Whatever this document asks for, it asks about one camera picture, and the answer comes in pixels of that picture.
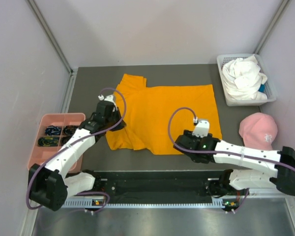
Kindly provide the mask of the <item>orange t shirt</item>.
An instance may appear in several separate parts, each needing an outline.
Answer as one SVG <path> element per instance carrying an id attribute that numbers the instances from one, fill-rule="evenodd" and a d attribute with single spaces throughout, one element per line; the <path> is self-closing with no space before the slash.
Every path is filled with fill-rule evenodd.
<path id="1" fill-rule="evenodd" d="M 171 138 L 193 130 L 193 116 L 210 123 L 209 132 L 222 138 L 212 85 L 147 87 L 143 76 L 124 74 L 116 88 L 116 104 L 126 127 L 106 133 L 111 150 L 148 149 L 155 155 L 179 155 Z"/>

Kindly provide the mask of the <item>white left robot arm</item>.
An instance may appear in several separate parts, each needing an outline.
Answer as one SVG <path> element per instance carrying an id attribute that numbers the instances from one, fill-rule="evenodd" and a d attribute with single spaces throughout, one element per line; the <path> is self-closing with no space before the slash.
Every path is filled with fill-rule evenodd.
<path id="1" fill-rule="evenodd" d="M 98 102 L 95 112 L 84 120 L 72 137 L 58 152 L 43 164 L 33 164 L 29 169 L 26 204 L 30 201 L 53 211 L 59 210 L 67 198 L 84 191 L 96 195 L 102 184 L 92 174 L 80 172 L 68 177 L 70 169 L 80 157 L 108 131 L 125 127 L 124 114 L 120 113 L 112 95 Z"/>

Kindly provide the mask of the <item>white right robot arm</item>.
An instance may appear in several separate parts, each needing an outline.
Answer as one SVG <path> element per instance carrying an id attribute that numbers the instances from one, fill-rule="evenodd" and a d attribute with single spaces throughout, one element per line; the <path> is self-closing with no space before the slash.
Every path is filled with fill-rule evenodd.
<path id="1" fill-rule="evenodd" d="M 211 134 L 196 137 L 184 130 L 174 148 L 196 163 L 231 164 L 239 170 L 228 171 L 220 181 L 220 190 L 227 195 L 247 188 L 276 188 L 283 194 L 295 196 L 295 150 L 253 149 L 227 143 Z"/>

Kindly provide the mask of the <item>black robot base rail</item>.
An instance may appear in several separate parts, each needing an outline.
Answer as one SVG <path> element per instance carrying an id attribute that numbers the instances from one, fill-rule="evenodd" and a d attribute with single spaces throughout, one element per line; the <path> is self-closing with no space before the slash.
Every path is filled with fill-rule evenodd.
<path id="1" fill-rule="evenodd" d="M 242 191 L 219 182 L 222 171 L 91 171 L 94 191 L 110 196 L 112 204 L 211 203 L 212 198 L 238 198 Z"/>

